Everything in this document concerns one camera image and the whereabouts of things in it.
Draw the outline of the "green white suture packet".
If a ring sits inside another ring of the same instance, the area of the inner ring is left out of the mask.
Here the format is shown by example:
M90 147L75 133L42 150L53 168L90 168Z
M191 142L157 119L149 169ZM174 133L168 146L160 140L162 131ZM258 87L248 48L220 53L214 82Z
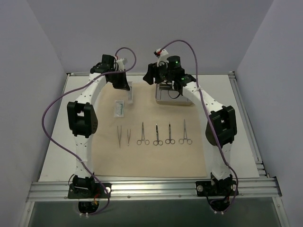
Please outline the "green white suture packet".
M128 85L129 85L130 90L127 91L127 94L128 94L127 103L128 103L128 104L132 104L132 103L133 103L133 82L130 81L130 82L128 83Z
M124 117L124 100L116 100L114 108L114 118L123 118Z

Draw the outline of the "stainless steel instrument tray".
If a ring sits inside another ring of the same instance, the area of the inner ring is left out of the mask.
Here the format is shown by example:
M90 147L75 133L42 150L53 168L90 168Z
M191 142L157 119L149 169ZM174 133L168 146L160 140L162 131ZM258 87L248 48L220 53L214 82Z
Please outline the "stainless steel instrument tray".
M155 100L160 105L191 106L192 102L171 88L170 83L156 84Z

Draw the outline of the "beige surgical wrap cloth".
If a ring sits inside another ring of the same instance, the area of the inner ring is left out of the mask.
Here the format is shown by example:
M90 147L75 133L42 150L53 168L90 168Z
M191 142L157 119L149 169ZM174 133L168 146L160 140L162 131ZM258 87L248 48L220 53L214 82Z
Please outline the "beige surgical wrap cloth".
M200 121L195 106L160 105L155 100L155 88L143 83L133 85L134 100L125 103L124 117L114 118L116 100L127 100L127 92L105 85L98 99L98 129L92 141L92 162L95 174L126 177L205 177L207 175ZM179 144L186 120L187 136L192 144ZM144 122L149 145L137 145ZM166 144L171 135L175 144ZM162 146L156 140L156 124ZM118 147L117 126L122 126ZM127 129L131 129L127 145Z

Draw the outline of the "steel scalpel handle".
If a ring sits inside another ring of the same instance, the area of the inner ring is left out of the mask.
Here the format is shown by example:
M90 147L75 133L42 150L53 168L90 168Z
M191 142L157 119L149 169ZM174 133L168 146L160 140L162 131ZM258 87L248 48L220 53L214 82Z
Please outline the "steel scalpel handle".
M121 146L122 126L117 126L118 147Z

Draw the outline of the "steel needle holder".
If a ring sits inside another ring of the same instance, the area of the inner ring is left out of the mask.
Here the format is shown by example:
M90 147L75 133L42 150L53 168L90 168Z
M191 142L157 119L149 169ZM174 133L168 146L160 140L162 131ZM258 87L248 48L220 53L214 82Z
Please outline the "steel needle holder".
M142 122L141 138L137 140L137 145L141 145L141 144L149 145L149 143L150 141L145 138L144 122Z

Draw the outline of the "steel surgical scissors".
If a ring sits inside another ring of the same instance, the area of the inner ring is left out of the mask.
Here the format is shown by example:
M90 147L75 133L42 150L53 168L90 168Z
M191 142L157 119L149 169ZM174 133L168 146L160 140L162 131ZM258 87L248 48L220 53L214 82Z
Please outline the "steel surgical scissors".
M175 144L175 140L172 138L171 135L171 124L169 123L169 137L165 139L166 144Z

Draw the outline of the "steel forceps clamp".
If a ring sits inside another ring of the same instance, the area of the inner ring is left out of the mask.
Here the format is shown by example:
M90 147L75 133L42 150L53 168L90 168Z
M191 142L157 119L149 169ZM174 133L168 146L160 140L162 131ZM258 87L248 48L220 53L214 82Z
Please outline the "steel forceps clamp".
M187 143L188 145L192 144L192 140L188 138L187 136L187 128L186 128L186 120L184 119L183 122L183 138L180 138L178 140L179 144Z

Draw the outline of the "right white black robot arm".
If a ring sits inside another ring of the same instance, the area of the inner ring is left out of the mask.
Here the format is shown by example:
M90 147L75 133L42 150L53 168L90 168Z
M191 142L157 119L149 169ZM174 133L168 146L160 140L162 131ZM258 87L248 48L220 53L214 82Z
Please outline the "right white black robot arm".
M198 77L187 74L181 67L179 56L157 55L157 62L150 63L143 77L148 84L168 82L170 87L189 99L197 108L203 139L212 151L211 177L216 179L210 183L215 195L227 190L224 181L232 176L230 167L231 149L237 134L235 110L232 106L224 106L212 98L198 85Z

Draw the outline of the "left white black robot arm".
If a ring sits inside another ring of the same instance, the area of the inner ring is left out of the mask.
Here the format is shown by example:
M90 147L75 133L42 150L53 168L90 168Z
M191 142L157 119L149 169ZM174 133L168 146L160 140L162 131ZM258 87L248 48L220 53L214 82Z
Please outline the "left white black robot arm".
M67 104L69 128L76 144L76 170L72 180L74 187L84 198L91 198L96 191L93 174L91 147L93 134L98 128L98 118L94 104L101 89L112 83L115 89L130 90L126 79L126 58L102 55L101 62L90 70L89 80L78 98Z

